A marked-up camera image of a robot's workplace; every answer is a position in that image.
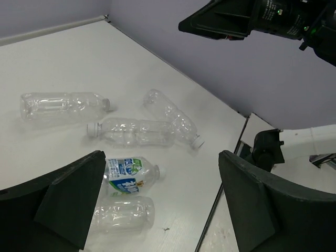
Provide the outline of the clear bottle with printed label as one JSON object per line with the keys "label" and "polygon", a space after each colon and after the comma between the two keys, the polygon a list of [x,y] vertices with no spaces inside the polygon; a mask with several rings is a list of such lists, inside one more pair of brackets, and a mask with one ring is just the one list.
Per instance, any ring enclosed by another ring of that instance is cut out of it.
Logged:
{"label": "clear bottle with printed label", "polygon": [[133,196],[148,191],[164,180],[166,168],[142,156],[106,159],[102,189],[106,196]]}

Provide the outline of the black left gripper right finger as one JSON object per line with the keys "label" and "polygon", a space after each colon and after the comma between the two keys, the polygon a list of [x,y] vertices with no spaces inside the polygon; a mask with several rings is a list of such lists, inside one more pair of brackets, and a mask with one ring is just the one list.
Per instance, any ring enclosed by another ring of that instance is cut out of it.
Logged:
{"label": "black left gripper right finger", "polygon": [[218,165],[239,251],[335,251],[335,194],[285,180],[227,150]]}

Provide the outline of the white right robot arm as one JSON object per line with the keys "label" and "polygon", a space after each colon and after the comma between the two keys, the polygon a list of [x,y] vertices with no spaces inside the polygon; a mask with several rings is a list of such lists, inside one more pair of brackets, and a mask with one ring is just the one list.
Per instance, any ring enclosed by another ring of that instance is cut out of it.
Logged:
{"label": "white right robot arm", "polygon": [[[210,1],[181,21],[181,32],[243,40],[252,31],[301,41],[300,50],[335,64],[335,1]],[[265,171],[300,157],[335,154],[335,126],[259,132],[247,161]]]}

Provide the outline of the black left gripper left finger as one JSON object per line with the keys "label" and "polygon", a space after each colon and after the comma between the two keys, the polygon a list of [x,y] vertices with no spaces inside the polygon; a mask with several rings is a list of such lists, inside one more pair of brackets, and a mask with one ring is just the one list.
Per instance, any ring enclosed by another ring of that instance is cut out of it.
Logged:
{"label": "black left gripper left finger", "polygon": [[62,168],[1,190],[1,251],[80,251],[106,166],[94,151]]}

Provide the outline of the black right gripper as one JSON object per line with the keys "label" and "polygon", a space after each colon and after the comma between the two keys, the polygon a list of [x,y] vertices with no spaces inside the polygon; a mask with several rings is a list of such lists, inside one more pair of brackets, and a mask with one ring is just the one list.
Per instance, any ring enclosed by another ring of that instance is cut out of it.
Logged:
{"label": "black right gripper", "polygon": [[335,1],[210,1],[178,25],[214,40],[243,40],[252,29],[300,40],[301,50],[335,50]]}

